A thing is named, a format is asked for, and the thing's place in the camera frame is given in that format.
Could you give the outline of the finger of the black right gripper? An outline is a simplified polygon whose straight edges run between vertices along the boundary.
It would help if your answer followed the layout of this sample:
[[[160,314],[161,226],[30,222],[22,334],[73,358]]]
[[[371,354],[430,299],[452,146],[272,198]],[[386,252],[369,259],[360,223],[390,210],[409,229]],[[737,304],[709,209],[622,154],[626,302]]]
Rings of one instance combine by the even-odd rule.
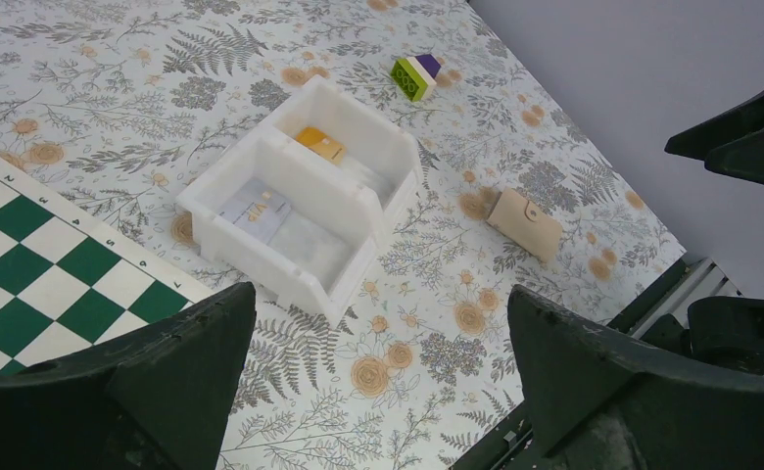
[[[664,151],[702,161],[708,171],[764,186],[764,90],[672,136]]]

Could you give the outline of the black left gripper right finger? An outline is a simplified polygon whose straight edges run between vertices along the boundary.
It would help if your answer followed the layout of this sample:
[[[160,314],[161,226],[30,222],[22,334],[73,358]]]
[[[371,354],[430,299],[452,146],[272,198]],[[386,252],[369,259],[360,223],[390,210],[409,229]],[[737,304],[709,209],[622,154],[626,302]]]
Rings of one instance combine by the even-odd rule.
[[[764,469],[764,377],[632,338],[515,286],[507,321],[541,469]]]

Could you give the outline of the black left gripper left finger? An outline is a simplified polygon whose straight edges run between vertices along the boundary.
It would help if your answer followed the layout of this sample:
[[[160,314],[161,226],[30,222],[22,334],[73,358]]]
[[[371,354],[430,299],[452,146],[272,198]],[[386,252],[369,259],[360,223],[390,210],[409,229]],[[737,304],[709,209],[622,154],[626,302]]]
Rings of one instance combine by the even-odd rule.
[[[242,282],[0,375],[0,469],[214,468],[256,319]]]

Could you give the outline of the beige leather card holder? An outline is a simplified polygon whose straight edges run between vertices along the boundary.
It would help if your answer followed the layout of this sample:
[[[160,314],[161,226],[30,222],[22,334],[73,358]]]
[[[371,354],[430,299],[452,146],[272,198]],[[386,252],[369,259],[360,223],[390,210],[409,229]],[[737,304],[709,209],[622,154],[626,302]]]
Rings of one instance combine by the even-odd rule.
[[[543,263],[558,251],[562,225],[512,189],[501,192],[487,223]]]

